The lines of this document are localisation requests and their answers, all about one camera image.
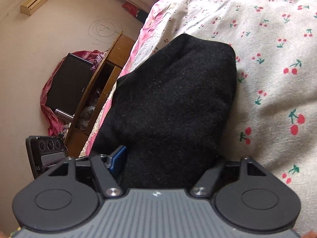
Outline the black monitor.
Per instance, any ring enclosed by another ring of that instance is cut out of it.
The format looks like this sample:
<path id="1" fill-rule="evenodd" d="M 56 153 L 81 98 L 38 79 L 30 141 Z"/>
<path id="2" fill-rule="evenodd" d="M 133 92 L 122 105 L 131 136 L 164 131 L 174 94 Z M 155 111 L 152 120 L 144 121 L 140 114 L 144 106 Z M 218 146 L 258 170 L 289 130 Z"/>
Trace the black monitor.
<path id="1" fill-rule="evenodd" d="M 74 115 L 93 74 L 91 62 L 69 53 L 53 79 L 47 105 Z"/>

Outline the pink cloth behind monitor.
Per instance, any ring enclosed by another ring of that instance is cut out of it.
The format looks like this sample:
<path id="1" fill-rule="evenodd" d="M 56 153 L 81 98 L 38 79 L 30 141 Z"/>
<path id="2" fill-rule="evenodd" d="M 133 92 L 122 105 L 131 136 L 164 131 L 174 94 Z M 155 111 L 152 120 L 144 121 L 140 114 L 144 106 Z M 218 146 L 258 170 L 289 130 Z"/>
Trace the pink cloth behind monitor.
<path id="1" fill-rule="evenodd" d="M 75 51 L 73 53 L 75 56 L 87 60 L 88 62 L 92 63 L 92 72 L 94 73 L 97 69 L 97 67 L 100 65 L 102 60 L 105 58 L 106 52 L 101 52 L 99 50 L 94 51 Z M 47 99 L 48 99 L 48 92 L 50 91 L 53 83 L 53 79 L 55 75 L 57 74 L 58 70 L 64 63 L 64 60 L 66 57 L 64 57 L 55 67 L 53 72 L 51 73 L 49 79 L 45 83 L 44 87 L 42 88 L 41 95 L 40 95 L 40 108 L 41 112 L 44 115 L 44 118 L 48 122 L 48 135 L 49 136 L 58 136 L 60 132 L 63 131 L 65 121 L 58 118 L 55 114 L 55 108 L 51 108 L 47 105 Z"/>

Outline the black handheld device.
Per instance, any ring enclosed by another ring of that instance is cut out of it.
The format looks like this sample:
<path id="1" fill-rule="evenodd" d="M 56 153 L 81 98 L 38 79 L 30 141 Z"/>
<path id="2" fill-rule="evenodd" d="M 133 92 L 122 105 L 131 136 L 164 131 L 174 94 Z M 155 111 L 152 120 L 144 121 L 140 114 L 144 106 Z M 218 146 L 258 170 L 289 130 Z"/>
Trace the black handheld device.
<path id="1" fill-rule="evenodd" d="M 63 140 L 58 136 L 32 135 L 26 138 L 25 144 L 34 179 L 67 156 Z"/>

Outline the steel thermos bottle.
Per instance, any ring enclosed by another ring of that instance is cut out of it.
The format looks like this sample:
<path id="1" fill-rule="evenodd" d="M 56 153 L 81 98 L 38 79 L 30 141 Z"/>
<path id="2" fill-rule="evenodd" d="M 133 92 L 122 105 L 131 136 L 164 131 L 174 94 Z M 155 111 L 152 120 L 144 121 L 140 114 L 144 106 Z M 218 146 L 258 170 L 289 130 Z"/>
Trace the steel thermos bottle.
<path id="1" fill-rule="evenodd" d="M 64 120 L 66 122 L 71 123 L 74 119 L 73 115 L 70 115 L 66 112 L 63 112 L 62 110 L 59 110 L 58 108 L 54 111 L 54 114 L 61 120 Z"/>

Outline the cherry print bed sheet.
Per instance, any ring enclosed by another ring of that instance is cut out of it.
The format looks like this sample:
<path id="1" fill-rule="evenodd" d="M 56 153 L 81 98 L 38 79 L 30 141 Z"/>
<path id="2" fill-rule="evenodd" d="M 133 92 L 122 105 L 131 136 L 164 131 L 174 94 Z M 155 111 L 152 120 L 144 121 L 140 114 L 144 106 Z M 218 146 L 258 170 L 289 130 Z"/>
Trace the cherry print bed sheet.
<path id="1" fill-rule="evenodd" d="M 254 158 L 299 196 L 296 231 L 316 237 L 316 0 L 160 0 L 120 78 L 182 34 L 235 52 L 236 92 L 214 165 Z M 115 89 L 81 155 L 94 156 Z"/>

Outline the black pants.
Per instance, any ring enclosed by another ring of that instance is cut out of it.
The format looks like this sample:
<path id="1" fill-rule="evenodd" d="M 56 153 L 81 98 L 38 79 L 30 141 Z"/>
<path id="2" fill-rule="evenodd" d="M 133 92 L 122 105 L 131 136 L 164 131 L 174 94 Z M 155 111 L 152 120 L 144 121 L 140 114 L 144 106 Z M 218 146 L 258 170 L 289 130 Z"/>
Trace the black pants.
<path id="1" fill-rule="evenodd" d="M 117 80 L 91 155 L 127 148 L 123 189 L 190 189 L 217 162 L 235 92 L 234 49 L 179 35 Z"/>

